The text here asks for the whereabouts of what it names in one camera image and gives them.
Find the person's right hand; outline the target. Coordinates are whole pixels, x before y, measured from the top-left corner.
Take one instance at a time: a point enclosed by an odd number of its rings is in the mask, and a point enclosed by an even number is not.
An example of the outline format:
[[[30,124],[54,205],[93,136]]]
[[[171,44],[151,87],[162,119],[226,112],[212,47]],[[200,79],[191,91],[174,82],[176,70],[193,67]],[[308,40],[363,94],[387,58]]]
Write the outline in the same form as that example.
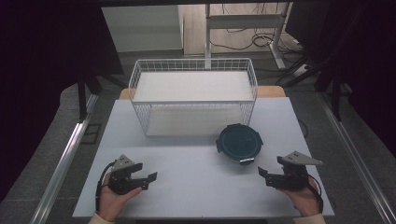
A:
[[[300,191],[290,191],[287,189],[280,189],[279,191],[289,197],[301,217],[312,217],[320,214],[319,202],[309,188]]]

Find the white metal table frame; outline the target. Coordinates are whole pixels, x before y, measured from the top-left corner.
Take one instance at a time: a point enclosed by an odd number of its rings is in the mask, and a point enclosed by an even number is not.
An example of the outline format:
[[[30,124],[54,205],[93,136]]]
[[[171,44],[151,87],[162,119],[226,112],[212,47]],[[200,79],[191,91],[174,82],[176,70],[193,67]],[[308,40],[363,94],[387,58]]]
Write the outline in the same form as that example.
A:
[[[249,15],[212,15],[211,5],[205,4],[205,57],[211,58],[210,34],[212,30],[226,29],[273,29],[275,31],[269,42],[269,49],[279,70],[286,66],[280,55],[278,43],[284,29],[290,3],[287,2],[283,9],[276,14],[249,14]]]

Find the white wire basket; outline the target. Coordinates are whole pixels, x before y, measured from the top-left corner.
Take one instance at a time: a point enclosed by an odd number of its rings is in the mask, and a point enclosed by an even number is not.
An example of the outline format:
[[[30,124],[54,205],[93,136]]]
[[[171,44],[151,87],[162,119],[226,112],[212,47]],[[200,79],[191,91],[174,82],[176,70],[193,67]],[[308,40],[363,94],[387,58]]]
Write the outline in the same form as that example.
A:
[[[218,135],[249,125],[258,93],[249,58],[138,60],[128,86],[147,136]]]

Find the aluminium rail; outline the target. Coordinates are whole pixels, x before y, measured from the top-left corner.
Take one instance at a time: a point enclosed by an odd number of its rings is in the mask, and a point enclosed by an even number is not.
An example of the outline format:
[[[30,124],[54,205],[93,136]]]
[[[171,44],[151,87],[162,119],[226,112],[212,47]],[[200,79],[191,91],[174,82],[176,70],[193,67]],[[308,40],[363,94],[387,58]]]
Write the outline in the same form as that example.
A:
[[[79,121],[68,142],[66,147],[64,148],[64,152],[51,176],[51,179],[49,180],[49,183],[43,193],[43,196],[38,203],[38,206],[36,210],[33,213],[33,216],[31,220],[29,221],[29,224],[45,224],[50,211],[52,209],[52,206],[55,203],[55,200],[57,198],[57,195],[63,185],[63,182],[65,180],[66,174],[71,166],[71,163],[77,153],[78,146],[81,142],[82,136],[85,133],[88,124],[91,120],[92,113],[94,110],[94,107],[96,105],[96,102],[98,100],[98,95],[92,94],[88,102],[85,104],[87,108],[87,114],[86,116],[82,119],[82,121]]]
[[[359,175],[363,186],[369,194],[369,197],[374,203],[375,209],[381,216],[383,223],[396,224],[396,213],[392,210],[389,200],[363,161],[361,154],[350,138],[345,126],[332,112],[331,102],[327,98],[327,94],[319,93],[318,97],[330,123],[332,124],[338,138],[343,145],[344,150],[346,151],[346,154],[348,155],[357,174]]]

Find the wooden board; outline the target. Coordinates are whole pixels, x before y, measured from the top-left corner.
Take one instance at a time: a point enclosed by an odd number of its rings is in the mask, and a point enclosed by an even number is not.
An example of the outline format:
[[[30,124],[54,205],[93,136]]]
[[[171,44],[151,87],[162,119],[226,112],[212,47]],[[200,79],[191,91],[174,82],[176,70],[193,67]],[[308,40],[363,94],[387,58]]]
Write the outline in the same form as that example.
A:
[[[129,100],[130,96],[134,96],[135,89],[124,89],[120,93],[120,100]],[[274,98],[274,97],[285,97],[286,93],[282,87],[279,86],[258,86],[257,97],[258,98]]]

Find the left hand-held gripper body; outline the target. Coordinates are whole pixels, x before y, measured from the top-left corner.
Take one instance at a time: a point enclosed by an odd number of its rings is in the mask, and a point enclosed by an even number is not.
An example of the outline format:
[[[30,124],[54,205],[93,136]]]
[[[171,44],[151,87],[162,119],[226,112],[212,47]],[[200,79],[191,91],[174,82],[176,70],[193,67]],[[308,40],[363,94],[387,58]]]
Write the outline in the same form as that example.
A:
[[[134,189],[132,186],[133,179],[130,175],[130,169],[134,164],[136,163],[125,155],[121,155],[115,161],[107,184],[113,192],[118,195],[124,195]]]

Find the person's left hand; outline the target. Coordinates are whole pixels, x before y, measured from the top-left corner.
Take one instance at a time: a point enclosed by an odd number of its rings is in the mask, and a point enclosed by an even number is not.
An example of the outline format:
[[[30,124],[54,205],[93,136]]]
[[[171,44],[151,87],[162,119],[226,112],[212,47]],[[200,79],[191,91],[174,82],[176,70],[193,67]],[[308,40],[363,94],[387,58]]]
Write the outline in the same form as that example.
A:
[[[101,186],[99,209],[97,214],[107,222],[115,222],[119,214],[122,212],[124,205],[133,197],[138,195],[142,189],[137,188],[124,195],[118,195],[107,186],[109,178],[110,174],[106,174]]]

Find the dark round lidded container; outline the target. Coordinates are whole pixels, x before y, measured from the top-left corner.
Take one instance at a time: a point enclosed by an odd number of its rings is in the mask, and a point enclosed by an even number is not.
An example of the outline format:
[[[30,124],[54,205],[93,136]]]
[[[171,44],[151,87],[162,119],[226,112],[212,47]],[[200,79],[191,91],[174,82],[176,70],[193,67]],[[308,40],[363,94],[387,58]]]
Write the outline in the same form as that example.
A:
[[[258,132],[240,123],[228,125],[216,140],[218,153],[224,153],[228,158],[240,165],[249,165],[261,152],[263,141]]]

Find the black floor grate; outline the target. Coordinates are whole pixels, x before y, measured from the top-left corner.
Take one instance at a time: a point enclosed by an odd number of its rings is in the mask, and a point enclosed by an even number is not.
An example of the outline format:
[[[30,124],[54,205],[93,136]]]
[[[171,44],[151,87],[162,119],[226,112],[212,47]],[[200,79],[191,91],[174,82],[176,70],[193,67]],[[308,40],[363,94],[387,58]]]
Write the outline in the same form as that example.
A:
[[[80,143],[82,145],[95,145],[98,140],[101,128],[101,123],[89,124],[82,136]]]

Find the black curtain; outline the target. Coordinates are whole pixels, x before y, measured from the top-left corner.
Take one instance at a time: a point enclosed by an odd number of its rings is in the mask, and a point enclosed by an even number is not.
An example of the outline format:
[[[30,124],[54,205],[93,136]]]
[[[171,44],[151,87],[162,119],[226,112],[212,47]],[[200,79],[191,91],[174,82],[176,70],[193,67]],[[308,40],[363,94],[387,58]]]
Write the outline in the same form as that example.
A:
[[[46,134],[63,90],[121,71],[99,0],[0,0],[0,202]]]
[[[396,157],[396,0],[295,0],[286,32]]]

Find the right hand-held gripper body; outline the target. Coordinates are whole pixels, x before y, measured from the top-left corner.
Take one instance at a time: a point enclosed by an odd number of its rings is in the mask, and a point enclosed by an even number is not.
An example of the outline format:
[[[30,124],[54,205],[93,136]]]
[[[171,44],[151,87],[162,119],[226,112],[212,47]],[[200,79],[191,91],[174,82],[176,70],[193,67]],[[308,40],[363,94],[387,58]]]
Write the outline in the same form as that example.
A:
[[[299,191],[309,183],[307,165],[322,165],[323,162],[311,158],[301,152],[294,151],[286,156],[280,156],[286,162],[282,165],[283,174],[269,174],[271,186],[276,189]]]

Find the black metal stand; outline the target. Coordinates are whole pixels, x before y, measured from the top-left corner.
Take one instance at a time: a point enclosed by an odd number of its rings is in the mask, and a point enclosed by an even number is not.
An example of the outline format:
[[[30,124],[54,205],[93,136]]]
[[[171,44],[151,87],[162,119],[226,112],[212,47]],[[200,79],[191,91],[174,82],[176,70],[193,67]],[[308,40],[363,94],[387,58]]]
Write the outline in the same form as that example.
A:
[[[308,63],[309,68],[305,72],[284,82],[285,78],[289,77],[306,63]],[[318,79],[314,84],[314,89],[318,92],[325,92],[328,88],[332,89],[330,93],[331,112],[338,121],[341,121],[340,98],[343,93],[341,91],[341,75],[338,68],[339,66],[333,57],[329,57],[321,63],[311,63],[308,56],[302,56],[284,71],[276,81],[276,85],[280,87],[292,87],[313,75],[318,75]]]
[[[79,119],[78,122],[82,123],[88,117],[88,104],[86,99],[86,89],[89,89],[91,94],[98,95],[102,91],[102,86],[99,82],[99,77],[115,84],[121,89],[126,89],[127,84],[116,79],[115,77],[107,74],[87,75],[80,74],[78,76],[78,105],[79,105]]]

